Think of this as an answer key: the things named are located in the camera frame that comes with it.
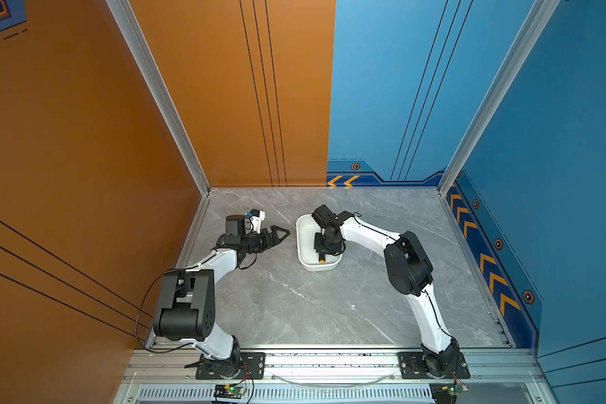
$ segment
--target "white tray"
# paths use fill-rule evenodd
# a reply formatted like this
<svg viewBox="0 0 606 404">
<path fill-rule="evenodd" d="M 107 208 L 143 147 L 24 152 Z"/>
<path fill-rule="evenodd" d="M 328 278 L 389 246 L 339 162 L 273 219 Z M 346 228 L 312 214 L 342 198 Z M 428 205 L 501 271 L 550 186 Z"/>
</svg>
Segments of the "white tray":
<svg viewBox="0 0 606 404">
<path fill-rule="evenodd" d="M 304 214 L 297 220 L 297 246 L 299 247 L 299 261 L 308 271 L 333 270 L 341 261 L 341 255 L 326 255 L 326 262 L 318 261 L 318 254 L 314 250 L 314 235 L 321 231 L 311 214 Z"/>
</svg>

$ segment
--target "black mounting plate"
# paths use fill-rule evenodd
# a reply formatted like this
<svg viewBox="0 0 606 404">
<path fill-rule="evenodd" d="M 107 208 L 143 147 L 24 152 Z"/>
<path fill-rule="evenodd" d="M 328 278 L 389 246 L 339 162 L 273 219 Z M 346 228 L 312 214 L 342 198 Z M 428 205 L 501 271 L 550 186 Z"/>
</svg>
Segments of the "black mounting plate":
<svg viewBox="0 0 606 404">
<path fill-rule="evenodd" d="M 403 379 L 433 379 L 428 376 L 427 366 L 423 360 L 424 353 L 422 352 L 399 352 L 397 359 L 399 360 L 399 370 L 402 372 Z M 458 379 L 469 379 L 469 367 L 465 362 L 465 356 L 458 354 L 458 364 L 456 365 L 456 377 Z"/>
<path fill-rule="evenodd" d="M 265 352 L 244 352 L 240 351 L 240 363 L 247 365 L 247 369 L 254 380 L 263 378 L 265 371 Z M 195 373 L 195 378 L 198 380 L 242 380 L 245 377 L 245 370 L 240 369 L 237 375 L 227 379 L 220 376 L 218 372 L 210 367 L 207 363 L 198 366 L 198 371 Z"/>
</svg>

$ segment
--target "orange chevron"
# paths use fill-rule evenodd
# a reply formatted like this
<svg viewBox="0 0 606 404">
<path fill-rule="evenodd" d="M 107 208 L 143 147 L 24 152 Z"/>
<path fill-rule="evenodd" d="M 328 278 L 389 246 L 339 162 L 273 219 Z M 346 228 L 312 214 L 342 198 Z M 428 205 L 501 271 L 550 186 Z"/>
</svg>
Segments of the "orange chevron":
<svg viewBox="0 0 606 404">
<path fill-rule="evenodd" d="M 343 175 L 337 175 L 335 178 L 332 178 L 331 181 L 328 182 L 328 185 L 331 187 L 336 187 L 335 181 L 339 180 L 341 177 L 343 177 Z"/>
<path fill-rule="evenodd" d="M 497 280 L 498 282 L 501 282 L 502 284 L 504 284 L 505 286 L 507 286 L 507 281 L 503 278 L 501 278 L 500 276 L 496 275 L 493 272 L 489 273 L 489 290 L 492 291 L 492 294 L 494 294 L 494 281 Z"/>
<path fill-rule="evenodd" d="M 515 302 L 512 299 L 510 299 L 509 297 L 501 294 L 501 314 L 503 315 L 503 317 L 505 317 L 505 303 L 509 303 L 512 306 L 516 307 L 518 310 L 521 310 L 521 308 L 518 306 L 517 302 Z"/>
<path fill-rule="evenodd" d="M 456 218 L 456 220 L 458 220 L 458 224 L 460 224 L 460 214 L 461 213 L 469 213 L 469 211 L 467 210 L 466 207 L 459 207 L 456 209 L 456 211 L 458 211 L 458 217 Z"/>
<path fill-rule="evenodd" d="M 462 197 L 460 195 L 458 195 L 458 194 L 455 194 L 455 193 L 453 195 L 451 195 L 451 210 L 453 210 L 453 200 L 454 199 L 461 199 L 462 200 Z"/>
<path fill-rule="evenodd" d="M 485 261 L 487 261 L 488 263 L 492 263 L 494 265 L 497 265 L 496 260 L 494 260 L 489 255 L 480 254 L 480 271 L 482 273 L 485 273 L 485 269 L 484 269 Z"/>
<path fill-rule="evenodd" d="M 467 238 L 467 229 L 468 228 L 478 229 L 478 226 L 476 225 L 476 223 L 465 221 L 465 229 L 463 231 L 463 233 L 465 234 L 465 238 Z"/>
<path fill-rule="evenodd" d="M 345 185 L 346 187 L 351 187 L 351 186 L 352 186 L 351 182 L 353 182 L 353 181 L 354 181 L 354 180 L 356 180 L 357 178 L 359 178 L 359 175 L 355 175 L 354 177 L 352 177 L 352 178 L 351 178 L 351 179 L 349 179 L 348 181 L 344 182 L 344 185 Z"/>
</svg>

